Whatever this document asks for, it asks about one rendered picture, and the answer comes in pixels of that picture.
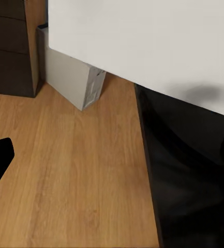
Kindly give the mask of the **monitor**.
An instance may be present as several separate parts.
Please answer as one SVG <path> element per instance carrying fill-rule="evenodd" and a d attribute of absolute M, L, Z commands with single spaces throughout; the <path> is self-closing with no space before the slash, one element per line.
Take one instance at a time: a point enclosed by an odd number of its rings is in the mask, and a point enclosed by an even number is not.
<path fill-rule="evenodd" d="M 48 0 L 49 47 L 170 97 L 224 115 L 224 0 Z M 157 129 L 191 159 L 224 166 L 181 140 L 144 89 Z"/>

